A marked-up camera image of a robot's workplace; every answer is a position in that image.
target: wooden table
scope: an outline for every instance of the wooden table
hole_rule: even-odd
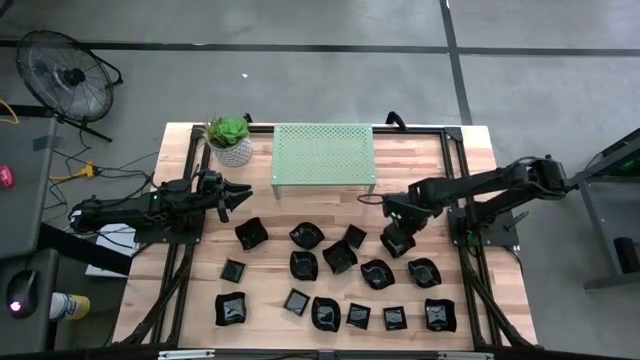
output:
[[[189,143],[190,123],[169,123],[158,157],[155,181],[182,177]],[[463,126],[465,149],[471,173],[496,167],[489,131],[484,126]],[[240,168],[225,168],[212,156],[211,169],[222,172],[229,181],[253,185],[254,195],[222,224],[215,211],[207,214],[202,242],[196,247],[191,270],[180,347],[263,348],[263,349],[340,349],[340,350],[468,350],[471,333],[457,251],[450,245],[446,217],[430,219],[427,227],[415,235],[417,246],[399,259],[392,259],[379,235],[389,223],[380,206],[356,201],[361,186],[287,187],[281,200],[271,190],[272,134],[253,134],[251,161]],[[374,135],[376,151],[376,192],[406,191],[407,185],[425,177],[444,176],[440,141],[431,135]],[[269,232],[269,240],[243,251],[234,227],[259,216]],[[289,238],[298,223],[318,225],[326,239],[313,253],[320,263],[315,282],[294,279],[289,272],[291,251],[300,250]],[[383,290],[370,289],[362,279],[359,266],[334,276],[321,251],[354,224],[368,232],[356,251],[363,264],[379,258],[393,269],[396,284]],[[114,341],[127,336],[142,320],[158,297],[167,245],[151,246],[134,261],[125,290]],[[514,258],[501,248],[487,249],[487,262],[494,297],[507,317],[531,342],[535,333],[527,296]],[[407,274],[407,262],[427,257],[435,262],[443,284],[430,289],[413,285]],[[247,264],[239,284],[221,280],[227,258]],[[338,333],[321,332],[311,323],[311,306],[298,317],[282,308],[294,287],[307,295],[331,297],[340,304],[343,320]],[[244,324],[215,326],[214,301],[217,294],[243,291],[247,294],[248,319]],[[458,330],[455,333],[431,332],[425,328],[425,298],[451,299],[456,304]],[[346,326],[344,319],[351,302],[372,309],[369,329]],[[489,338],[486,311],[477,298],[483,335]],[[404,306],[408,329],[385,331],[382,308]],[[166,322],[171,321],[170,303]],[[165,325],[165,334],[169,326]]]

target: black stand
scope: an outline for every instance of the black stand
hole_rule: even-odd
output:
[[[38,249],[47,248],[55,249],[71,259],[122,275],[129,275],[131,268],[131,257],[42,223]]]
[[[110,137],[108,137],[108,136],[106,136],[106,135],[104,135],[104,134],[102,134],[102,133],[99,133],[99,132],[97,132],[97,131],[95,131],[95,130],[93,130],[93,129],[89,128],[89,127],[87,126],[87,123],[80,123],[80,124],[78,124],[78,123],[77,123],[77,122],[75,122],[75,121],[67,120],[67,119],[64,119],[64,118],[61,118],[61,117],[59,117],[59,118],[58,118],[58,122],[59,122],[59,123],[65,123],[65,124],[71,125],[71,126],[73,126],[74,128],[76,128],[76,129],[80,129],[80,130],[82,130],[82,131],[84,131],[84,132],[86,132],[86,133],[88,133],[88,134],[91,134],[91,135],[93,135],[93,136],[99,137],[100,139],[102,139],[102,140],[104,140],[104,141],[106,141],[106,142],[113,142],[113,139],[112,139],[112,138],[110,138]]]

